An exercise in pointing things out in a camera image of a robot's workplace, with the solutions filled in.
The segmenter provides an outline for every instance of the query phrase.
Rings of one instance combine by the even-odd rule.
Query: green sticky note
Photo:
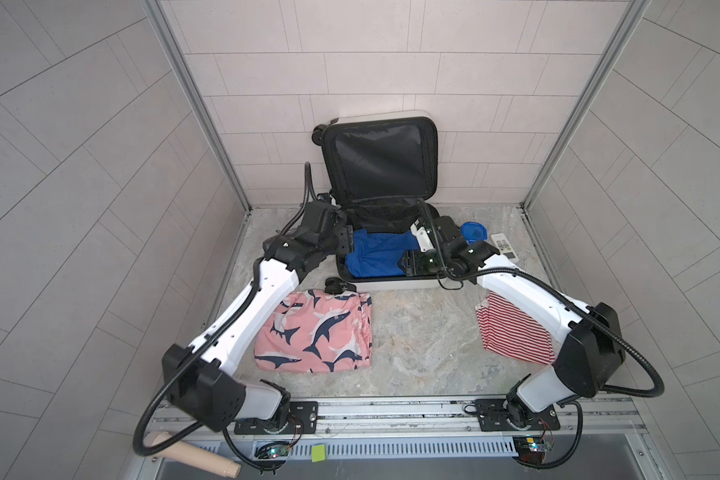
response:
[[[312,463],[322,462],[326,459],[326,446],[315,445],[312,447]]]

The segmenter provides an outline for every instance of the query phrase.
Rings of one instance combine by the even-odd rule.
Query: pink shark-print fabric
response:
[[[261,370],[319,373],[371,365],[371,295],[294,292],[260,329],[253,355]]]

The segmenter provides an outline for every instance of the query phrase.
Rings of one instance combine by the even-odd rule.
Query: suitcase lid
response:
[[[365,200],[434,195],[438,186],[438,130],[427,112],[339,118],[318,125],[331,194],[341,206]]]

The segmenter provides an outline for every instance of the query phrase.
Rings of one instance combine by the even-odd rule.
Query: suitcase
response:
[[[333,203],[347,212],[354,230],[403,234],[419,216],[417,197],[425,200],[438,186],[438,130],[427,112],[337,118],[320,124],[312,142],[322,149]],[[432,216],[437,210],[429,205]],[[435,275],[358,278],[336,255],[342,280],[358,291],[435,288]]]

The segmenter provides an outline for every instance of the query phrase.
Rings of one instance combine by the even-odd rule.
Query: red and white striped cloth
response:
[[[498,293],[489,291],[475,309],[486,350],[542,365],[554,361],[550,334]]]

